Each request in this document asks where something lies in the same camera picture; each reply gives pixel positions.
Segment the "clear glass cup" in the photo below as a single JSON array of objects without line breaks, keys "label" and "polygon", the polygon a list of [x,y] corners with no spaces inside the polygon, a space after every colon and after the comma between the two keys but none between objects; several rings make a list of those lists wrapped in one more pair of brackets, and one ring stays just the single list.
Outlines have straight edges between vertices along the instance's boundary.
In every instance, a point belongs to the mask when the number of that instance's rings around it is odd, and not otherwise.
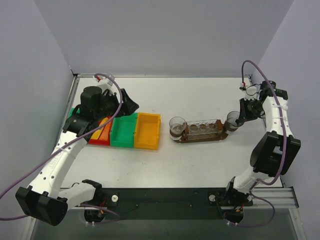
[{"label": "clear glass cup", "polygon": [[175,116],[169,121],[170,138],[174,141],[181,139],[183,132],[187,127],[187,122],[180,116]]},{"label": "clear glass cup", "polygon": [[235,132],[239,126],[237,120],[239,119],[240,113],[238,111],[231,111],[227,114],[224,122],[224,130],[226,132]]}]

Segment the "yellow toothpaste tube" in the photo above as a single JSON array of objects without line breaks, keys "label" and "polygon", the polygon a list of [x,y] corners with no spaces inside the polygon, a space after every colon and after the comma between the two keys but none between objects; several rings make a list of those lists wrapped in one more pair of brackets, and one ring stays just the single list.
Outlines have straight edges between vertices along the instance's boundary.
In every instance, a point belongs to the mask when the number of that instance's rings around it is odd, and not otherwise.
[{"label": "yellow toothpaste tube", "polygon": [[[101,126],[102,126],[103,124],[105,124],[107,121],[108,121],[108,118],[106,117],[106,118],[104,118],[103,120],[101,120],[101,121],[99,122],[99,125],[98,125],[98,126],[101,127]],[[101,136],[104,128],[105,128],[105,127],[103,126],[103,127],[99,128],[98,130],[96,130],[96,131],[92,134],[90,140],[91,140],[91,141],[96,141],[96,140],[98,140],[98,139],[100,138],[100,136]]]}]

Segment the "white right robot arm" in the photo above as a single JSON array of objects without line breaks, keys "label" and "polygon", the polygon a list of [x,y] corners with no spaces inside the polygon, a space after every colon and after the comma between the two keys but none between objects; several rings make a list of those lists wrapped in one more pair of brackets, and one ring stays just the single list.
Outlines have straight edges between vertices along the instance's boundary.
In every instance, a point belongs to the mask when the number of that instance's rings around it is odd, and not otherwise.
[{"label": "white right robot arm", "polygon": [[249,167],[233,177],[226,187],[225,198],[230,203],[246,203],[258,184],[273,185],[285,175],[301,148],[288,121],[288,94],[277,89],[274,81],[255,86],[243,86],[239,111],[231,111],[224,122],[224,131],[235,132],[244,123],[264,119],[265,134],[253,149]]}]

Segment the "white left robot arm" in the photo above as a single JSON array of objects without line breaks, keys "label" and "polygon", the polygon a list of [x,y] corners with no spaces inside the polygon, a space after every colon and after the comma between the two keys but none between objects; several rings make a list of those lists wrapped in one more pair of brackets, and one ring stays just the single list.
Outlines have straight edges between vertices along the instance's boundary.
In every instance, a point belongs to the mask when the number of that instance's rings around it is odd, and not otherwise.
[{"label": "white left robot arm", "polygon": [[96,206],[103,200],[102,185],[85,179],[61,190],[65,176],[77,155],[95,129],[107,117],[132,115],[139,105],[120,90],[122,100],[107,87],[89,86],[80,95],[80,104],[67,118],[54,149],[56,155],[48,161],[27,188],[20,187],[15,197],[23,212],[49,225],[58,225],[67,211],[82,203]]}]

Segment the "dark wooden oval tray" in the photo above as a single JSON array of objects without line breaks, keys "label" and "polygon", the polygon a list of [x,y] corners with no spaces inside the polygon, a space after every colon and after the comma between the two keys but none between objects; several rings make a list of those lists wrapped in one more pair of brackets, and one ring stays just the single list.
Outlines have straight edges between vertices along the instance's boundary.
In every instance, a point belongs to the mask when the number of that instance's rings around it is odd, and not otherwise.
[{"label": "dark wooden oval tray", "polygon": [[224,131],[218,133],[205,133],[200,135],[191,135],[190,126],[187,125],[184,131],[177,134],[174,133],[171,129],[169,130],[170,138],[179,144],[187,144],[187,143],[201,143],[201,142],[215,142],[222,141],[228,137],[228,134]]}]

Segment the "green bin with cups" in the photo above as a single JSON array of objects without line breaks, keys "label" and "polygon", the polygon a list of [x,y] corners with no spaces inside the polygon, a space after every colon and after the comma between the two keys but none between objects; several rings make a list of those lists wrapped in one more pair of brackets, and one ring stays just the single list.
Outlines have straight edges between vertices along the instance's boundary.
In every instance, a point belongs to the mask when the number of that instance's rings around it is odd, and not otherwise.
[{"label": "green bin with cups", "polygon": [[116,117],[113,119],[110,131],[112,147],[133,148],[138,114]]}]

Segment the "yellow bin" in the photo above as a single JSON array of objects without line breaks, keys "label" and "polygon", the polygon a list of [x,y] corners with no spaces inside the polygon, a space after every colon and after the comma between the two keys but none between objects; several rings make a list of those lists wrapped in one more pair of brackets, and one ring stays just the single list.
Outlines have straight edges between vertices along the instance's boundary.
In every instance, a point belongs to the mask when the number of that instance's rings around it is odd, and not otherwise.
[{"label": "yellow bin", "polygon": [[134,148],[158,150],[161,115],[139,112],[134,132]]}]

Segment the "red bin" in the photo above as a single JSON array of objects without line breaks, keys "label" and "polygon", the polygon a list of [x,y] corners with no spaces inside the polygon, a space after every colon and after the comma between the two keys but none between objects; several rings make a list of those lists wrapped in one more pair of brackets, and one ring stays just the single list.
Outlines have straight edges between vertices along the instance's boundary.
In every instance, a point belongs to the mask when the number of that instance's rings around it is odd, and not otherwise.
[{"label": "red bin", "polygon": [[103,141],[103,140],[89,140],[88,144],[89,145],[99,145],[99,146],[109,146],[110,145],[110,132],[109,132],[109,140],[108,141]]}]

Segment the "aluminium frame rail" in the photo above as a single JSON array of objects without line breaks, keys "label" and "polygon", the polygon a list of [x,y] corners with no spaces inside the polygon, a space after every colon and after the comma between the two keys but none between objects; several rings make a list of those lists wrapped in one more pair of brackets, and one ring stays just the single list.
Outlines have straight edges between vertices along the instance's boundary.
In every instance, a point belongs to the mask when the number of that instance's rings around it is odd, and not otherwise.
[{"label": "aluminium frame rail", "polygon": [[[30,209],[37,209],[42,205],[44,209],[68,209],[83,207],[82,204],[100,196],[102,187],[96,182],[81,182],[69,188],[61,188],[57,195],[50,195],[48,190],[41,193],[36,192],[32,187],[25,189],[22,197],[29,204]],[[252,201],[252,206],[256,208],[269,208],[274,205],[276,208],[295,208],[298,207],[295,192],[292,188],[256,188],[248,196],[248,201]]]}]

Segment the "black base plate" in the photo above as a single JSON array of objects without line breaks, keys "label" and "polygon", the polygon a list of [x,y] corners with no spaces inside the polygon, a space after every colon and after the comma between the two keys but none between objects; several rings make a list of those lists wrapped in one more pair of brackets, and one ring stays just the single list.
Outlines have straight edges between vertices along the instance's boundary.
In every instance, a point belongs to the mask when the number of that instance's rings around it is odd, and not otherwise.
[{"label": "black base plate", "polygon": [[221,214],[253,202],[231,202],[224,188],[102,188],[82,203],[88,222],[102,220],[219,220]]}]

